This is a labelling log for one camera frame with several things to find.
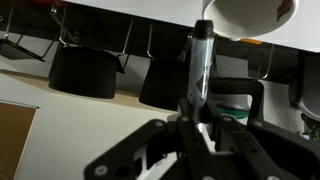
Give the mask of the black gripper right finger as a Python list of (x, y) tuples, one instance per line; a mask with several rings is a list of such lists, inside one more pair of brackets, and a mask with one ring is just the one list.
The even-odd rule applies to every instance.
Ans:
[(213, 180), (320, 180), (320, 147), (263, 119), (255, 100), (245, 125), (218, 112), (211, 100), (206, 115), (216, 143), (201, 154), (201, 178)]

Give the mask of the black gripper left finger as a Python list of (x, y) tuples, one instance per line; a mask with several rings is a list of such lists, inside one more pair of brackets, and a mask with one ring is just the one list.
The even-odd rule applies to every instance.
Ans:
[(179, 113), (172, 120), (148, 121), (90, 162), (84, 169), (84, 178), (143, 179), (170, 153), (175, 153), (177, 160), (161, 180), (217, 180), (211, 153), (192, 121), (185, 99), (179, 101)]

